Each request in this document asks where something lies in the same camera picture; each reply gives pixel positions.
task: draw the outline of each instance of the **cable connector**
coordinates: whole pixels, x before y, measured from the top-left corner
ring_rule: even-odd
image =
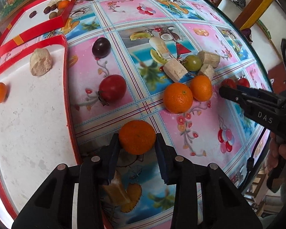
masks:
[[[254,158],[253,157],[249,157],[247,160],[247,172],[250,172],[253,170],[253,166],[254,166]]]

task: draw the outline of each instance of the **root vegetable chunk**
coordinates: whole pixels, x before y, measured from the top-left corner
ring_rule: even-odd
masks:
[[[35,49],[30,58],[30,71],[33,76],[42,76],[52,67],[52,58],[46,48]]]

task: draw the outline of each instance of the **white tray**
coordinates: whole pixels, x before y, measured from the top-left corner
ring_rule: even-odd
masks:
[[[51,70],[30,73],[36,48],[47,48]],[[0,66],[9,87],[0,104],[0,197],[10,215],[19,211],[60,163],[81,162],[69,106],[67,42],[62,35],[38,42]]]

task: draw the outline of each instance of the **black cable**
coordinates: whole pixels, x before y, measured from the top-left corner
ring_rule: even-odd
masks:
[[[264,129],[262,130],[262,133],[260,134],[259,138],[257,139],[257,142],[254,145],[254,148],[253,148],[252,153],[251,153],[251,157],[249,157],[247,160],[247,166],[246,166],[247,167],[247,174],[246,174],[244,180],[242,181],[241,185],[239,185],[238,190],[243,190],[244,185],[246,184],[247,179],[249,177],[249,174],[253,170],[254,154],[255,154],[256,148],[257,148],[259,142],[261,141],[262,137],[264,136],[265,132],[266,132],[266,127],[264,127]]]

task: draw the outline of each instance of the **patterned tablecloth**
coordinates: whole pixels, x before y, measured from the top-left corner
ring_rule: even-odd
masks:
[[[204,0],[77,0],[64,28],[31,40],[1,60],[62,33],[69,43],[69,95],[82,155],[109,144],[112,134],[126,122],[141,119],[162,133],[179,155],[197,164],[217,163],[236,186],[242,182],[246,160],[263,128],[245,118],[237,104],[220,98],[218,89],[225,78],[243,76],[251,87],[270,90],[270,86],[252,48],[212,5]],[[152,46],[147,35],[159,37],[161,44]],[[95,59],[91,51],[99,37],[112,45],[104,59]],[[212,80],[213,96],[207,102],[194,101],[187,113],[171,114],[163,107],[163,91],[172,81],[163,72],[162,58],[183,59],[201,50],[221,56]],[[120,102],[102,106],[96,92],[111,74],[125,78],[127,92]],[[255,160],[268,135],[266,131]],[[231,152],[226,151],[226,144],[232,146]],[[113,227],[169,228],[175,187],[162,181],[155,151],[141,156],[121,151],[117,171],[123,186],[116,192],[124,194],[124,205],[114,206],[101,190],[102,206]],[[199,187],[198,192],[201,221]]]

